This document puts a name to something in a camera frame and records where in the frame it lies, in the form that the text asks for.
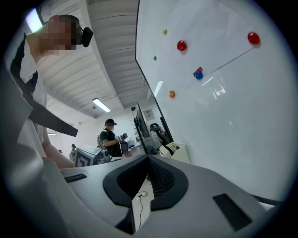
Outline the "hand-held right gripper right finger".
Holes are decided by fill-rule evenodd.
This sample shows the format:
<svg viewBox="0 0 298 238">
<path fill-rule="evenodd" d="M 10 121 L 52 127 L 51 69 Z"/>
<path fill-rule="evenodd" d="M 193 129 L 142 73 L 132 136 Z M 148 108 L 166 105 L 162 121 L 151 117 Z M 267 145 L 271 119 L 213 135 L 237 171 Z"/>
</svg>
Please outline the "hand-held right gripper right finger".
<svg viewBox="0 0 298 238">
<path fill-rule="evenodd" d="M 212 170 L 158 156 L 149 161 L 158 176 L 172 178 L 152 200 L 141 238 L 255 238 L 276 213 Z"/>
</svg>

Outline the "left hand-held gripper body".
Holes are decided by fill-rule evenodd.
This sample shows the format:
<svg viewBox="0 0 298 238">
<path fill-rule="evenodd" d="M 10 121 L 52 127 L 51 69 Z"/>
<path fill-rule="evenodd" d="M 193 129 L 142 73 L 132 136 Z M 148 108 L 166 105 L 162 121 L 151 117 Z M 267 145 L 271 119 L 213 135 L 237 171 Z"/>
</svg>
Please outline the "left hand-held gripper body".
<svg viewBox="0 0 298 238">
<path fill-rule="evenodd" d="M 105 164 L 111 161 L 111 156 L 107 150 L 82 145 L 76 148 L 75 167 Z"/>
</svg>

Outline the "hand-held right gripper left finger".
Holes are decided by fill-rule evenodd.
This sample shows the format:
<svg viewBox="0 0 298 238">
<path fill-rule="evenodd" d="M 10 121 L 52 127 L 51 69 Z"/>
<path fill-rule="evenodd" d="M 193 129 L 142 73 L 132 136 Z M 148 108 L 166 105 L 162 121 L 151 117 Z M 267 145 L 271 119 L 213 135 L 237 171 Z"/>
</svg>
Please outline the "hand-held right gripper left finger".
<svg viewBox="0 0 298 238">
<path fill-rule="evenodd" d="M 76 196 L 97 217 L 132 235 L 149 215 L 149 181 L 142 165 L 138 164 L 142 158 L 143 155 L 137 155 L 101 165 L 64 169 L 61 174 Z M 129 196 L 128 207 L 115 204 L 106 194 L 107 189 L 115 191 L 112 181 L 103 182 L 110 172 L 125 165 L 129 168 L 115 179 L 115 183 Z"/>
</svg>

